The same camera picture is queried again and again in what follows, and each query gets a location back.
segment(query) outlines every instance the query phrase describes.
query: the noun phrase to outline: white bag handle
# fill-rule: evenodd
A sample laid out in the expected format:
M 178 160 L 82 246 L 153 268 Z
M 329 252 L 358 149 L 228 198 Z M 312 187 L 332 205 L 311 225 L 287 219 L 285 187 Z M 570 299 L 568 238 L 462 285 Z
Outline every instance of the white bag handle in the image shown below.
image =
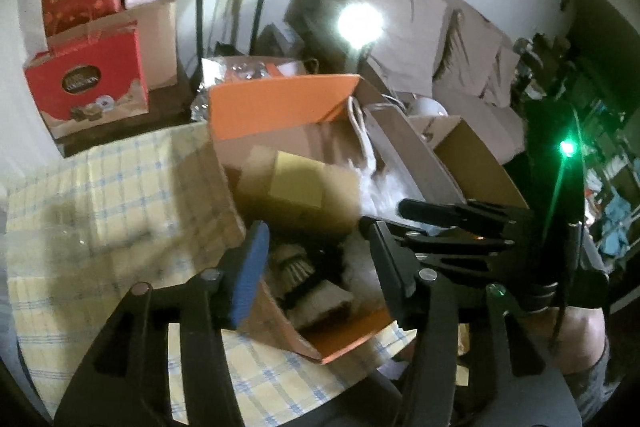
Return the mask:
M 358 136 L 360 147 L 362 149 L 362 155 L 365 159 L 365 166 L 362 169 L 364 176 L 371 177 L 376 172 L 377 163 L 376 155 L 373 152 L 373 146 L 369 135 L 367 135 L 367 129 L 364 125 L 364 115 L 358 100 L 354 96 L 350 96 L 347 100 L 347 112 L 349 114 L 349 121 L 353 125 L 353 130 Z

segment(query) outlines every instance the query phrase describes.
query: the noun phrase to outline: lamp light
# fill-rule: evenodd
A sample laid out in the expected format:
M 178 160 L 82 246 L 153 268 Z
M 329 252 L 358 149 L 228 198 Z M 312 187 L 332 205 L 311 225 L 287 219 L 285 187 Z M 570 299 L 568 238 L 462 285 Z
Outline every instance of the lamp light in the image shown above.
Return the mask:
M 380 38 L 382 26 L 382 15 L 371 4 L 349 4 L 342 10 L 338 32 L 350 45 L 345 64 L 347 73 L 358 72 L 362 49 Z

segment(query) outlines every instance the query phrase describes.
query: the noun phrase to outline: screw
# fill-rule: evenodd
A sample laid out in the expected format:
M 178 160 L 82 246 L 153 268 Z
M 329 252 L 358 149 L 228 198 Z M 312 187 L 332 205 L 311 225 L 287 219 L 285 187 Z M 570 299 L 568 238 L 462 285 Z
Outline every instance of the screw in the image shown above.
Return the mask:
M 131 287 L 130 291 L 136 297 L 140 297 L 141 295 L 144 295 L 146 292 L 148 292 L 150 289 L 151 289 L 151 286 L 149 285 L 149 283 L 147 283 L 147 282 L 136 282 Z
M 507 293 L 507 289 L 501 284 L 490 284 L 489 291 L 495 295 L 496 297 L 504 297 L 504 294 Z
M 200 274 L 200 277 L 202 277 L 206 281 L 214 281 L 218 277 L 220 277 L 220 270 L 216 270 L 215 268 L 207 268 Z
M 422 279 L 423 281 L 429 282 L 434 281 L 438 278 L 438 272 L 431 268 L 422 268 L 418 272 L 418 275 L 420 275 L 420 279 Z

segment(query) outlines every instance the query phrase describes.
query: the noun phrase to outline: bright light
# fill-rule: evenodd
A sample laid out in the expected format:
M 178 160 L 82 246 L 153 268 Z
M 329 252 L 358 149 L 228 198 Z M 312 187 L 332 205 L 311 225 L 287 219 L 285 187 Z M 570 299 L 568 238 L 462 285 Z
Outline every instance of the bright light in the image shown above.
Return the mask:
M 338 31 L 351 46 L 359 50 L 382 35 L 382 24 L 382 15 L 372 5 L 349 4 L 338 18 Z
M 577 152 L 577 147 L 574 141 L 564 140 L 560 144 L 560 152 L 567 158 L 573 158 Z

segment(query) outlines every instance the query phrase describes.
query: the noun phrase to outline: cardboard box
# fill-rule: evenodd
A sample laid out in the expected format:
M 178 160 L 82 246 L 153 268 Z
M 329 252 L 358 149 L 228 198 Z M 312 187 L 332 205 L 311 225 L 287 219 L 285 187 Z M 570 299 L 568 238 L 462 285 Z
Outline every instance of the cardboard box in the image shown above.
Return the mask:
M 56 139 L 148 112 L 135 24 L 65 42 L 24 74 Z
M 353 94 L 365 108 L 366 127 L 376 153 L 385 164 L 399 169 L 404 182 L 414 188 L 413 197 L 444 204 L 463 201 L 466 196 L 526 206 L 506 172 L 462 120 L 456 120 L 453 127 L 449 125 L 449 136 L 442 137 L 436 155 L 421 137 L 421 125 L 428 123 L 410 122 L 356 75 L 235 82 L 215 86 L 209 94 L 212 139 L 236 200 L 241 168 L 256 146 L 326 164 L 346 166 L 352 160 L 358 165 L 362 151 L 345 114 L 346 100 Z M 494 187 L 494 191 L 484 190 L 485 184 Z M 277 347 L 321 363 L 331 362 L 363 344 L 392 322 L 383 309 L 323 323 L 306 330 L 302 337 L 264 282 L 258 289 L 253 317 L 278 325 Z
M 158 0 L 131 10 L 107 15 L 47 39 L 49 49 L 113 26 L 136 23 L 140 61 L 148 90 L 177 84 L 175 1 Z
M 260 145 L 242 166 L 235 197 L 245 219 L 282 231 L 346 235 L 360 219 L 353 169 Z

